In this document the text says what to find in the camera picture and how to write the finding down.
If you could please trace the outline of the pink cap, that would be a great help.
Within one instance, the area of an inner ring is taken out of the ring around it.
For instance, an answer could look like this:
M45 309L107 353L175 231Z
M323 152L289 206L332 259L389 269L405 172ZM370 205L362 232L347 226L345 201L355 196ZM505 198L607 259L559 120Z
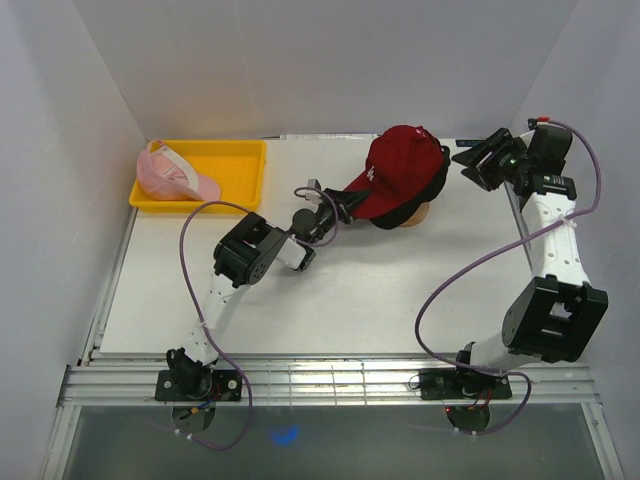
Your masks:
M209 202L221 198L221 188L214 179L198 173L163 141L149 142L139 153L136 180L153 200Z

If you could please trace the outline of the black NY cap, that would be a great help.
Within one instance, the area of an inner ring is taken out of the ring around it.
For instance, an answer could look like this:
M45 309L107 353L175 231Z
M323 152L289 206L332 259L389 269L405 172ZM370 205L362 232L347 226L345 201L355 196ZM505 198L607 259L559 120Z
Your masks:
M388 213L379 217L371 218L369 222L375 227L383 230L402 228L401 224L405 222L422 203L431 203L444 189L449 167L451 165L450 149L447 146L442 146L441 153L443 156L442 166L438 169L430 183L421 192L419 192L410 201L401 204Z

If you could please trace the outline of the red cap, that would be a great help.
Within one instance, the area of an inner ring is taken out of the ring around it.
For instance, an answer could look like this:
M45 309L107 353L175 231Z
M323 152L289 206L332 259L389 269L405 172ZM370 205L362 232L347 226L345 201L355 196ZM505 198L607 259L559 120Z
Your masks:
M441 147L421 126L396 125L373 140L363 173L345 188L371 191L355 218L370 220L413 199L442 166Z

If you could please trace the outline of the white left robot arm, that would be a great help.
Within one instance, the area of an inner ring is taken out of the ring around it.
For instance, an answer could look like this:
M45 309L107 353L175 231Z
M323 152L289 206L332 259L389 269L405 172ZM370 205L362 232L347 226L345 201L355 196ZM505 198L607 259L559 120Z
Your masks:
M166 352L168 368L160 372L155 399L158 401L237 401L241 398L242 377L238 373L214 371L220 357L213 341L222 336L248 289L265 276L274 262L293 271L306 270L316 250L329 244L338 226L354 221L357 208L370 195L322 189L313 180L294 194L319 196L316 209L295 212L289 229L269 223L244 207L245 216L216 245L211 283L203 305L195 303L197 323L184 344Z

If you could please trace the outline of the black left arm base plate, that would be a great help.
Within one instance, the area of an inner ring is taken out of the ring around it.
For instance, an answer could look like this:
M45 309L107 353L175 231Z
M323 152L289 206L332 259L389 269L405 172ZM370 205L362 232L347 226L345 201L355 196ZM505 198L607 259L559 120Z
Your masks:
M243 380L235 370L207 370L192 385L170 370L158 374L154 399L160 402L239 401Z

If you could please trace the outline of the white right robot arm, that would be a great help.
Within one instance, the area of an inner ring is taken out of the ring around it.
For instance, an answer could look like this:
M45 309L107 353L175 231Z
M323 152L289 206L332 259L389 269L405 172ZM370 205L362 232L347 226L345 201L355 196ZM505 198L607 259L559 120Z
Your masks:
M525 232L532 278L504 315L501 330L471 342L456 356L454 390L474 397L497 377L530 363L575 362L583 354L609 305L580 259L577 190L563 173L576 132L538 117L529 132L500 128L453 155L463 175L485 191L510 185Z

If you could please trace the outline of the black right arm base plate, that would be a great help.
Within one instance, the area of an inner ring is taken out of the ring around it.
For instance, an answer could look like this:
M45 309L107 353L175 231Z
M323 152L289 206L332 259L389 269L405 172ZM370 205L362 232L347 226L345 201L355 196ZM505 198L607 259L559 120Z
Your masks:
M418 372L418 389L422 400L463 400L512 398L505 377L458 368L425 368Z

